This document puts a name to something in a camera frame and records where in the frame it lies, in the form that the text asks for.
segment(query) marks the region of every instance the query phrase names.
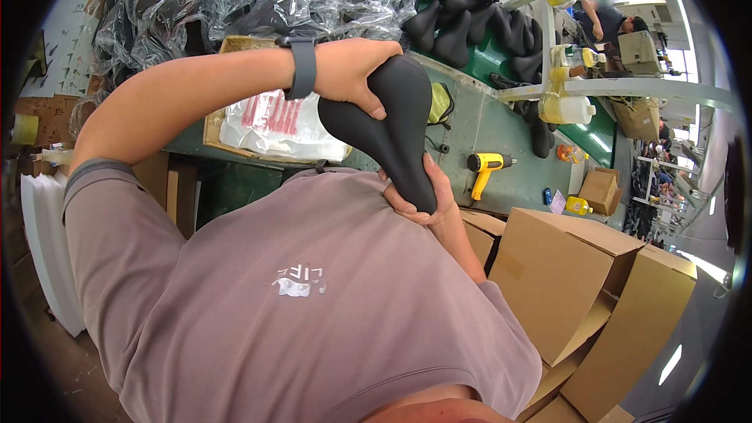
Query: watch strap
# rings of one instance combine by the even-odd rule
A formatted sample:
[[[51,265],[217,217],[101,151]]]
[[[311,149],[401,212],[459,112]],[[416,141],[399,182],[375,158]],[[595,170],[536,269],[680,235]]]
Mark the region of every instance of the watch strap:
[[[316,52],[313,40],[290,40],[293,51],[295,73],[293,86],[284,91],[285,99],[306,98],[314,91],[316,82]]]

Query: hand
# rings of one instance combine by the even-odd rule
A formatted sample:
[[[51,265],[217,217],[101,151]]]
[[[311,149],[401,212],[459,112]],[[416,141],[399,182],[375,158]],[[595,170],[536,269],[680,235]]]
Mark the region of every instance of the hand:
[[[383,197],[392,205],[397,214],[434,230],[447,219],[456,221],[459,218],[459,207],[454,201],[449,178],[428,153],[423,154],[423,167],[426,169],[428,179],[433,184],[433,192],[436,195],[436,212],[431,215],[428,212],[418,212],[415,205],[405,201],[400,193],[397,193],[394,183],[390,183],[387,189],[383,191]],[[378,170],[378,177],[382,182],[387,181],[387,174],[381,168]]]
[[[596,41],[603,39],[603,28],[599,23],[593,23],[593,36],[596,37]]]
[[[314,91],[327,99],[355,103],[371,117],[384,119],[387,112],[365,79],[397,54],[402,48],[396,41],[352,38],[319,44]]]

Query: paper sheet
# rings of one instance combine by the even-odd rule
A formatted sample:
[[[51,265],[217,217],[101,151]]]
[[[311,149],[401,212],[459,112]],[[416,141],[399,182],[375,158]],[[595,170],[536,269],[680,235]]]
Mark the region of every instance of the paper sheet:
[[[565,205],[566,200],[564,199],[564,195],[559,190],[557,190],[557,193],[553,195],[553,199],[548,205],[548,209],[550,209],[553,214],[561,214],[562,212],[564,212]]]
[[[96,26],[96,19],[83,11],[88,2],[55,2],[42,26],[47,74],[29,79],[21,97],[51,98],[55,93],[80,97],[87,92],[93,33],[87,28]]]

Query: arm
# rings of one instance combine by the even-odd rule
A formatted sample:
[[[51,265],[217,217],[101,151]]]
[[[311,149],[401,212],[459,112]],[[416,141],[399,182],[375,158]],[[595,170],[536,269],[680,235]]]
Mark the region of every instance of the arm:
[[[596,13],[596,10],[598,9],[598,4],[591,0],[582,0],[581,3],[582,3],[582,10],[585,11],[585,14],[588,16],[590,21],[593,22],[593,35],[596,37],[597,40],[602,40],[603,28],[601,27],[601,19],[598,18],[598,14]]]
[[[349,101],[377,119],[386,113],[365,80],[383,61],[401,54],[394,41],[355,38],[316,46],[314,90]],[[93,157],[135,165],[183,129],[218,108],[292,85],[288,49],[254,49],[176,59],[139,72],[118,87],[81,129],[70,171]]]
[[[436,194],[436,212],[432,215],[428,215],[427,212],[418,212],[414,205],[405,201],[397,193],[393,183],[387,186],[383,196],[397,214],[417,224],[428,226],[441,246],[449,255],[452,255],[452,258],[465,270],[465,273],[475,284],[486,281],[486,272],[470,246],[467,231],[462,218],[459,217],[459,207],[454,201],[449,178],[428,153],[423,155],[423,167],[426,169],[426,174],[431,180],[433,191]],[[379,179],[382,182],[387,181],[387,174],[381,169],[379,169]]]

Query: fingernail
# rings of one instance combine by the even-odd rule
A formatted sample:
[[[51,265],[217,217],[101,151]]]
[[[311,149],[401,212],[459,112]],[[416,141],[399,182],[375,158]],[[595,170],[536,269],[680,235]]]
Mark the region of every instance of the fingernail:
[[[384,119],[385,117],[387,117],[387,112],[386,112],[386,111],[384,111],[384,109],[383,109],[383,108],[376,108],[376,109],[375,109],[375,110],[374,110],[374,111],[373,111],[373,112],[371,113],[371,117],[372,117],[373,119]]]

